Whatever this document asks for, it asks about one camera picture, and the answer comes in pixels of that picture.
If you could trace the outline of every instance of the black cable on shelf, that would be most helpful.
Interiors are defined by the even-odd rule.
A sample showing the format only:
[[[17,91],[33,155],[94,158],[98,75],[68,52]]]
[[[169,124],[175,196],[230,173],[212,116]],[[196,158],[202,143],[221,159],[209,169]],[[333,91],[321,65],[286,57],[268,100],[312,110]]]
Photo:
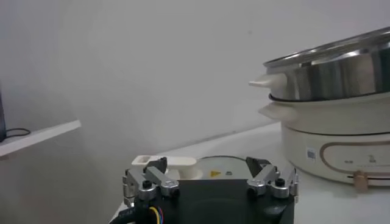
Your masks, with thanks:
[[[5,138],[13,138],[13,137],[22,137],[31,134],[31,131],[26,129],[26,128],[11,128],[6,130],[5,132],[10,132],[10,131],[25,131],[25,133],[22,134],[14,134],[14,135],[7,135]]]

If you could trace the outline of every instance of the stainless steel pot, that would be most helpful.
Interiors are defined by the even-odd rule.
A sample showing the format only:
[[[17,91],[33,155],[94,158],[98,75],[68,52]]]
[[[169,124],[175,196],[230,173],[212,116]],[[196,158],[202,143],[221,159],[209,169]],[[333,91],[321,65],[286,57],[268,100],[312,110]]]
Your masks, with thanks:
[[[264,63],[252,86],[273,100],[307,102],[390,92],[390,27]]]

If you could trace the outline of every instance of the yellow warning sticker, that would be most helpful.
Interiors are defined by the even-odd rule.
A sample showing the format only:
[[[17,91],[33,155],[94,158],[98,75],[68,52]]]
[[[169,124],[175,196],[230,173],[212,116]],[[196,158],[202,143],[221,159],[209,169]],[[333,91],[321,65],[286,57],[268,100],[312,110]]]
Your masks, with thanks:
[[[210,172],[210,176],[211,176],[211,177],[218,176],[219,174],[221,174],[219,171],[211,171],[211,172]]]

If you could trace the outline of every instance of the pot handle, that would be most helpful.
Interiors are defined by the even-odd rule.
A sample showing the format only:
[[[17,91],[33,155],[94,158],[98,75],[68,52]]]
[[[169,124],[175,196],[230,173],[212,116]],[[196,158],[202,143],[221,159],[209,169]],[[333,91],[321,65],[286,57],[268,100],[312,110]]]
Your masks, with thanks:
[[[282,88],[287,85],[287,77],[283,73],[262,75],[254,81],[249,82],[250,86],[263,88]]]
[[[296,109],[277,103],[270,103],[258,110],[258,112],[268,118],[282,122],[291,122],[298,118]]]

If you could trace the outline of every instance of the white cooker base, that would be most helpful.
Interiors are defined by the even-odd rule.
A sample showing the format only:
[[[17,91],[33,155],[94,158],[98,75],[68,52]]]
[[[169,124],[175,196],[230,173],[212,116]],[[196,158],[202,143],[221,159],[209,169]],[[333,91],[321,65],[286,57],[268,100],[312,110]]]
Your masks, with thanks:
[[[354,173],[361,171],[368,185],[390,186],[390,134],[315,135],[282,125],[282,139],[287,159],[306,172],[354,183]]]

